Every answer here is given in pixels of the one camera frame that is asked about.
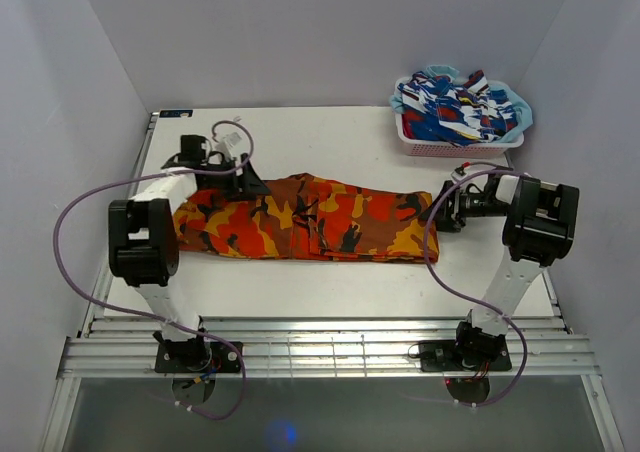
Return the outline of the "orange camouflage trousers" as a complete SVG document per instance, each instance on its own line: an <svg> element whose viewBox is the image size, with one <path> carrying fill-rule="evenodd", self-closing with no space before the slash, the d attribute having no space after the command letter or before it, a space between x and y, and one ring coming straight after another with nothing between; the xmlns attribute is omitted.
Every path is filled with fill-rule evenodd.
<svg viewBox="0 0 640 452"><path fill-rule="evenodd" d="M196 192L173 215L183 251L258 260L435 263L428 192L367 189L308 173L269 180L269 194L235 201Z"/></svg>

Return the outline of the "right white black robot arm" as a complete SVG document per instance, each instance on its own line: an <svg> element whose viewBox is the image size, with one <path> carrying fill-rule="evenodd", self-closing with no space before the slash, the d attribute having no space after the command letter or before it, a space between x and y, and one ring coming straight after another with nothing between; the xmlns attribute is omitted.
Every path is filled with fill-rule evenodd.
<svg viewBox="0 0 640 452"><path fill-rule="evenodd" d="M462 320L451 347L464 369L507 356L508 320L531 283L569 253L575 235L580 191L520 175L505 167L486 171L479 189L470 178L448 180L428 209L429 225L459 232L469 218L505 219L504 254L484 296Z"/></svg>

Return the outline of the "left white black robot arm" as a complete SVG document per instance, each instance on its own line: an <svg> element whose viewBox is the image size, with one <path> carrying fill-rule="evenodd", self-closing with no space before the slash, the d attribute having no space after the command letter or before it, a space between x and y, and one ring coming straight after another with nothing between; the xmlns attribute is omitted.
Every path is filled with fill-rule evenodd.
<svg viewBox="0 0 640 452"><path fill-rule="evenodd" d="M179 243L173 214L196 192L207 188L233 199L267 195L269 189L250 164L253 140L238 132L211 139L180 137L180 150L162 166L164 175L108 210L109 266L162 318L154 334L163 356L193 372L211 366L212 348L201 333L201 316L173 279L179 266Z"/></svg>

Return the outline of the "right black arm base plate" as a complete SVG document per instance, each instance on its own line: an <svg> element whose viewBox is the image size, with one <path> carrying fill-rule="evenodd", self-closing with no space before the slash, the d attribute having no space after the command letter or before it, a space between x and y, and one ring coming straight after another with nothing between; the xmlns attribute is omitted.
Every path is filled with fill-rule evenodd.
<svg viewBox="0 0 640 452"><path fill-rule="evenodd" d="M506 372L512 369L507 352L501 352L494 361L463 353L454 340L428 340L417 343L417 358L422 372Z"/></svg>

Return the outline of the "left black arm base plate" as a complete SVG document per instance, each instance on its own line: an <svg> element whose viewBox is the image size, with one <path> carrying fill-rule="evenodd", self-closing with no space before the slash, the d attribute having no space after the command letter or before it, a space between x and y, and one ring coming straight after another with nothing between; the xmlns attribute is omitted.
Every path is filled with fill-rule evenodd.
<svg viewBox="0 0 640 452"><path fill-rule="evenodd" d="M157 349L153 370L160 374L204 374L214 370L216 373L239 373L241 366L238 354L219 342L207 343L210 352L200 365L187 366L178 359L171 358L164 345Z"/></svg>

